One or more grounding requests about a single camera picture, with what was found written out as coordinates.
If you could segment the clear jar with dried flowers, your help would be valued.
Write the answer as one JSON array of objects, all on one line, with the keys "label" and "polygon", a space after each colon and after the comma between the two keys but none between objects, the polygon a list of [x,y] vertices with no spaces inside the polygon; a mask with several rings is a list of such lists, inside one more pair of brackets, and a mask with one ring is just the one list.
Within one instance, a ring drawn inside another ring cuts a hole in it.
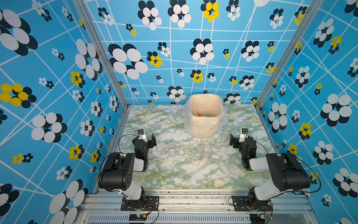
[{"label": "clear jar with dried flowers", "polygon": [[212,148],[212,147],[210,147],[210,146],[204,146],[204,147],[202,148],[202,152],[201,152],[201,160],[202,160],[203,162],[209,161],[210,158],[211,158],[212,152],[213,152],[213,148]]}]

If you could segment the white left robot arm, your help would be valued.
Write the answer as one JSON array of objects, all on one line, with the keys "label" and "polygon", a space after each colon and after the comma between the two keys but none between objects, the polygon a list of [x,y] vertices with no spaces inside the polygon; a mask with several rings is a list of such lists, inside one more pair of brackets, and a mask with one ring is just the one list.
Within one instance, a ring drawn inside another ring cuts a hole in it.
[{"label": "white left robot arm", "polygon": [[148,211],[158,209],[158,197],[146,196],[144,187],[136,184],[134,172],[145,172],[149,149],[157,145],[154,135],[147,139],[143,129],[132,140],[134,153],[117,151],[109,154],[99,169],[98,186],[123,196],[121,211]]}]

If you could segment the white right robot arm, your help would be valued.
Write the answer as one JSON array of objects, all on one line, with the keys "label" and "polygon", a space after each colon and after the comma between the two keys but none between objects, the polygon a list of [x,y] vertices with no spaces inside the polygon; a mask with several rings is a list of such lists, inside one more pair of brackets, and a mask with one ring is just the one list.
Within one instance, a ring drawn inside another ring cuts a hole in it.
[{"label": "white right robot arm", "polygon": [[246,197],[248,208],[257,211],[267,206],[270,199],[310,187],[310,177],[294,155],[268,153],[257,157],[257,143],[247,134],[242,133],[239,138],[230,135],[229,145],[239,149],[243,168],[270,172],[268,181],[249,190]]}]

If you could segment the left green circuit board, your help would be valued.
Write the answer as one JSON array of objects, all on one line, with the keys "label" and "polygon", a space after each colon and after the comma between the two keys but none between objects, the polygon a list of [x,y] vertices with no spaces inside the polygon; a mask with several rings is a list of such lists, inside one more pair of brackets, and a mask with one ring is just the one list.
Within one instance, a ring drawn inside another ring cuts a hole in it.
[{"label": "left green circuit board", "polygon": [[129,222],[146,222],[148,214],[130,214]]}]

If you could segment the green circuit board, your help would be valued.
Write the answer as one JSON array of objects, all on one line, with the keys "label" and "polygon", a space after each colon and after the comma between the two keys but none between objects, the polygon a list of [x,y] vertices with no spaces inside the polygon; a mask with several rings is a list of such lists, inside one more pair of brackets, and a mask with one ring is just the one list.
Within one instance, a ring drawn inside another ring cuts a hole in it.
[{"label": "green circuit board", "polygon": [[148,214],[130,214],[129,222],[146,222]]},{"label": "green circuit board", "polygon": [[265,218],[264,215],[250,214],[250,221],[251,221],[251,224],[267,224],[270,221],[270,219]]}]

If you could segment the right green circuit board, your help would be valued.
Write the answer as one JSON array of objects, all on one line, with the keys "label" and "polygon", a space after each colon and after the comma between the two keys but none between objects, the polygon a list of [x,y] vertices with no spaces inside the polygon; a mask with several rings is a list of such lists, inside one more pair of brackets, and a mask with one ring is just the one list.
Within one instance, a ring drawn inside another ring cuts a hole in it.
[{"label": "right green circuit board", "polygon": [[250,221],[251,221],[251,224],[267,224],[270,221],[270,219],[265,218],[264,215],[250,214]]}]

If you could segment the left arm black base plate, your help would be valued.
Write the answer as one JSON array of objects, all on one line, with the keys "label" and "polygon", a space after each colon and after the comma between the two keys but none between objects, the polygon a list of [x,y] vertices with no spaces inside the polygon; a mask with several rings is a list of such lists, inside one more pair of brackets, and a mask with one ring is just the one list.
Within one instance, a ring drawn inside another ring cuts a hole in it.
[{"label": "left arm black base plate", "polygon": [[159,197],[146,196],[139,200],[128,200],[122,198],[121,211],[158,211]]}]

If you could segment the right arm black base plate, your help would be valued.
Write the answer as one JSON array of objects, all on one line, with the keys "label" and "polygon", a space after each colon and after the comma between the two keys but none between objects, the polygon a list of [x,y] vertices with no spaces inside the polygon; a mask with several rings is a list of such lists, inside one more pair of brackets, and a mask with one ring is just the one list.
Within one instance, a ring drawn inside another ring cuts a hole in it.
[{"label": "right arm black base plate", "polygon": [[273,210],[272,203],[260,201],[255,198],[232,196],[232,204],[235,211],[244,212],[269,212]]}]

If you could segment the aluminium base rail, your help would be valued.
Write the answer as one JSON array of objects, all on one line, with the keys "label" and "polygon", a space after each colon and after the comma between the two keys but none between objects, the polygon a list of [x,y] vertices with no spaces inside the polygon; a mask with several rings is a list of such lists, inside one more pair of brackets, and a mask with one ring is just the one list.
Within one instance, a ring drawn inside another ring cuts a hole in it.
[{"label": "aluminium base rail", "polygon": [[[232,196],[244,190],[149,190],[159,197],[158,211],[121,211],[122,197],[100,190],[88,195],[77,224],[251,224],[250,214],[264,215],[268,224],[317,224],[306,195],[286,194],[272,199],[269,212],[235,211]],[[130,214],[148,214],[147,221],[129,222]]]}]

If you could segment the aluminium frame post left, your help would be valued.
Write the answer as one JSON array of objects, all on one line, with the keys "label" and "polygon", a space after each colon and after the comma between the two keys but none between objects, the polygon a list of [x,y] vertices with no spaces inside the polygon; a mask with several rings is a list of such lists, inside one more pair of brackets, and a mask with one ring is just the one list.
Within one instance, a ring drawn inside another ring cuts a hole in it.
[{"label": "aluminium frame post left", "polygon": [[119,81],[115,75],[115,72],[112,68],[110,60],[106,56],[106,51],[104,49],[104,46],[101,43],[101,40],[99,38],[97,31],[95,29],[95,24],[93,23],[93,21],[90,18],[90,13],[87,9],[85,1],[74,0],[73,2],[74,2],[74,5],[75,5],[81,19],[85,23],[89,37],[90,37],[91,41],[93,42],[96,51],[98,52],[99,58],[101,59],[101,62],[103,64],[104,68],[106,69],[106,72],[109,76],[110,82],[112,83],[112,85],[120,99],[120,102],[124,108],[124,111],[126,111],[128,109],[128,102],[125,98],[123,91],[121,90]]}]

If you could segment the aluminium frame post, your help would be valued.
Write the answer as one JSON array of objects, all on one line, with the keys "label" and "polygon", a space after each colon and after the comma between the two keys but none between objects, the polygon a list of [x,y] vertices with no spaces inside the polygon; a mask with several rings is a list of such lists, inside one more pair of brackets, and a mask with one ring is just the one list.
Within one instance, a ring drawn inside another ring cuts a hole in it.
[{"label": "aluminium frame post", "polygon": [[128,102],[125,98],[123,91],[121,90],[119,81],[115,75],[115,72],[112,68],[110,60],[106,56],[106,51],[104,49],[104,46],[101,43],[101,40],[99,38],[97,31],[95,29],[95,24],[93,23],[93,21],[90,18],[90,13],[87,9],[85,1],[74,0],[73,2],[74,2],[74,5],[75,5],[81,19],[85,23],[89,37],[90,37],[91,41],[93,42],[96,51],[98,52],[99,58],[101,59],[101,62],[103,64],[104,68],[106,69],[106,72],[109,76],[110,82],[112,83],[112,85],[120,99],[120,102],[124,108],[124,111],[126,111],[128,109]]},{"label": "aluminium frame post", "polygon": [[315,15],[317,14],[317,12],[318,12],[319,8],[321,7],[321,5],[323,4],[323,2],[324,2],[324,0],[311,1],[311,4],[308,7],[306,16],[303,18],[302,22],[300,23],[300,25],[294,32],[289,44],[285,48],[282,56],[280,57],[280,59],[278,61],[278,65],[276,66],[273,74],[270,76],[270,78],[266,82],[266,84],[258,98],[258,101],[255,105],[255,108],[257,111],[259,111],[259,107],[262,105],[262,103],[266,99],[272,85],[274,84],[275,80],[278,79],[282,69],[287,64],[289,58],[291,57],[291,54],[294,51],[294,48],[300,42],[301,38],[307,31],[307,28],[312,23],[312,20],[314,19]]}]

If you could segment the aluminium frame post right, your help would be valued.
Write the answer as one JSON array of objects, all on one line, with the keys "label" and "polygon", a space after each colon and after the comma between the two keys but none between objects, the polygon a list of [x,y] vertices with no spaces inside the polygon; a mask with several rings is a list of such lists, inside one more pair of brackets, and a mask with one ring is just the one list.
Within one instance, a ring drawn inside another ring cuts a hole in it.
[{"label": "aluminium frame post right", "polygon": [[301,38],[307,31],[307,28],[312,23],[312,20],[314,19],[315,15],[317,14],[317,12],[318,12],[319,8],[321,7],[321,5],[323,4],[323,2],[324,2],[324,0],[311,1],[311,4],[308,7],[306,16],[303,18],[302,22],[300,23],[300,25],[294,32],[289,44],[285,48],[282,56],[280,57],[280,59],[278,61],[278,65],[276,66],[273,74],[270,76],[270,78],[266,82],[266,84],[258,98],[258,101],[255,105],[255,108],[257,111],[259,111],[259,107],[262,105],[262,103],[266,99],[272,85],[274,84],[275,80],[278,79],[282,69],[287,64],[289,58],[291,57],[291,54],[294,51],[294,48],[300,42]]}]

